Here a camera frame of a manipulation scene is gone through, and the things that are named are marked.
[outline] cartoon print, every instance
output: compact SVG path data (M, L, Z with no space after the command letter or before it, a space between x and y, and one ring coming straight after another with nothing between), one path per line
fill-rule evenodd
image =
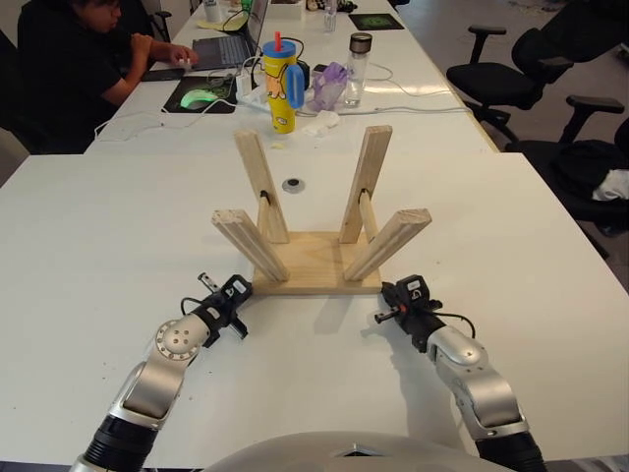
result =
M266 72L266 91L269 97L277 98L279 96L281 99L286 98L286 91L282 86L282 78L284 77L284 71L287 67L288 66L284 64L277 77L273 77Z

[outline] glass bottle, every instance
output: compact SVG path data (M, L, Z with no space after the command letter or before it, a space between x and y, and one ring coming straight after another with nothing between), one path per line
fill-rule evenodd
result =
M336 7L338 0L325 0L325 10L323 12L323 28L325 32L336 30Z
M347 86L345 106L356 107L361 103L365 89L365 72L372 50L372 35L355 32L350 38L350 55L347 59Z

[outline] hand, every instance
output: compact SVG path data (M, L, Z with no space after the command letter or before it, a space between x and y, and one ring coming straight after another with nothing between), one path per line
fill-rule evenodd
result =
M170 45L169 59L173 64L177 64L180 61L190 64L199 62L199 56L195 51L190 47L178 46L177 44Z
M141 54L148 58L150 54L150 45L153 43L153 38L146 34L139 34L135 32L131 35L131 49L134 54Z

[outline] yellow cup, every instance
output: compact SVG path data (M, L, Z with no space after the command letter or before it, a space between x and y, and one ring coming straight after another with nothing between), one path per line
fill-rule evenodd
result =
M266 93L271 107L273 129L277 133L295 130L295 109L304 105L304 73L297 65L295 44L282 40L268 42L262 47Z

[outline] blue lid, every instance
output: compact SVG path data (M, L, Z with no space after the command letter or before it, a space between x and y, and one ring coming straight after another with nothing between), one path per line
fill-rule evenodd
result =
M266 57L274 57L276 59L286 59L287 57L294 56L296 51L295 43L285 39L282 39L281 51L275 50L275 41L269 41L262 47L262 54Z

